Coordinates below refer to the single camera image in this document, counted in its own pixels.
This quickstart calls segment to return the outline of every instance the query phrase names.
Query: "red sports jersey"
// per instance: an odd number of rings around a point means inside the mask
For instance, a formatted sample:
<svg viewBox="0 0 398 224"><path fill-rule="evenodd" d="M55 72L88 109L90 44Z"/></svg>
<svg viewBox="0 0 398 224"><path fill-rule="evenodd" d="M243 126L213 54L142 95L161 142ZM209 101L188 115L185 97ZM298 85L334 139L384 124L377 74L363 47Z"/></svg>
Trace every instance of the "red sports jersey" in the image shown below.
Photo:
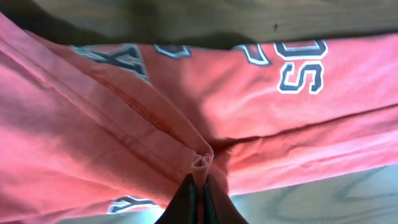
<svg viewBox="0 0 398 224"><path fill-rule="evenodd" d="M397 163L397 47L70 47L1 16L0 222L164 207L190 172L234 195Z"/></svg>

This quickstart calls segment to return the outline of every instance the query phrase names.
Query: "red fabric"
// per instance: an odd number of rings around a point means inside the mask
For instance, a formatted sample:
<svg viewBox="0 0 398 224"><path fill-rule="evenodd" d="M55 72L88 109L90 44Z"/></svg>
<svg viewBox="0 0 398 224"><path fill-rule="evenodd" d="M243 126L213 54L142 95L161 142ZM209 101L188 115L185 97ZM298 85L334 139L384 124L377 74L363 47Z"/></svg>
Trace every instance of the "red fabric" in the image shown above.
<svg viewBox="0 0 398 224"><path fill-rule="evenodd" d="M233 195L397 163L398 35L326 46L304 58L246 47L267 65L242 46L172 58L153 45L60 46L1 17L0 222L106 213L124 195L166 206L185 174L201 185L208 169ZM126 58L81 56L130 47L138 76L118 67ZM310 71L300 91L281 90L307 64L322 67L322 87L311 91Z"/></svg>

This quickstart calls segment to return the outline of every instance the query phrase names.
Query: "wooden surface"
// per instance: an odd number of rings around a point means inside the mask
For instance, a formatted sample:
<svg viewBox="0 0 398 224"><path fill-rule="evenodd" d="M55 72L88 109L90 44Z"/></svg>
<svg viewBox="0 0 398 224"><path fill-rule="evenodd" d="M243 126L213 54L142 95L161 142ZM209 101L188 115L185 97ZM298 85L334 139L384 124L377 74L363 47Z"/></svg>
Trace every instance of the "wooden surface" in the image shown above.
<svg viewBox="0 0 398 224"><path fill-rule="evenodd" d="M250 224L396 224L398 165L233 197ZM158 210L60 224L151 224Z"/></svg>
<svg viewBox="0 0 398 224"><path fill-rule="evenodd" d="M228 48L398 30L396 0L0 0L0 10L63 44L171 42Z"/></svg>

